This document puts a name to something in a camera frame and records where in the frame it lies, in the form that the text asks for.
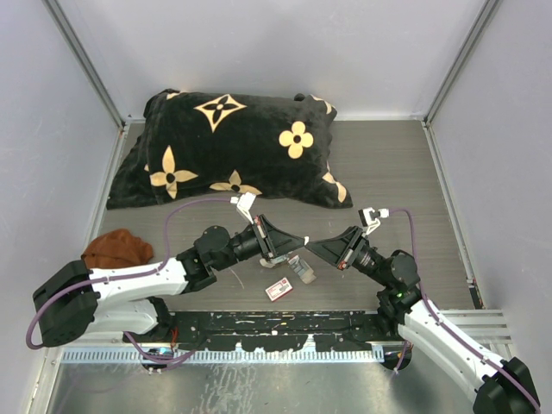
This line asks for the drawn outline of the red white staple box sleeve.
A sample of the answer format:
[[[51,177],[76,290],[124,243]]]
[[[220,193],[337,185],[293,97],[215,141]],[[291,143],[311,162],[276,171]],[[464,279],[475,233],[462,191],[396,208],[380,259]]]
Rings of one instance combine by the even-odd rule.
[[[280,298],[283,298],[286,294],[288,294],[292,290],[293,290],[293,286],[291,285],[289,279],[282,278],[279,281],[275,282],[274,284],[270,285],[265,290],[265,293],[271,302],[275,302]]]

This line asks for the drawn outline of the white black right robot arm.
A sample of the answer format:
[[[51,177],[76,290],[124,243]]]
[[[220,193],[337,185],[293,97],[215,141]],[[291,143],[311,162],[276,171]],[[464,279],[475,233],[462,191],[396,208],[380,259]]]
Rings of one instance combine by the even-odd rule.
[[[399,336],[431,358],[468,396],[475,413],[538,413],[541,405],[529,368],[475,341],[422,293],[415,258],[396,250],[384,257],[359,227],[309,241],[306,248],[339,270],[350,267],[382,285],[379,329]]]

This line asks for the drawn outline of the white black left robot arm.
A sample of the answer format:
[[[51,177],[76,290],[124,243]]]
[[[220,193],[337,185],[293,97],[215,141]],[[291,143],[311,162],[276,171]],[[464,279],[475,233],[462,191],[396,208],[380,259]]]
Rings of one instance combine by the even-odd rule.
[[[90,269],[83,260],[74,260],[33,293],[36,314],[30,326],[40,330],[45,348],[119,331],[160,339],[172,326],[163,297],[198,292],[216,282],[218,271],[257,255],[274,259],[308,241],[257,216],[235,235],[211,226],[192,248],[161,263]]]

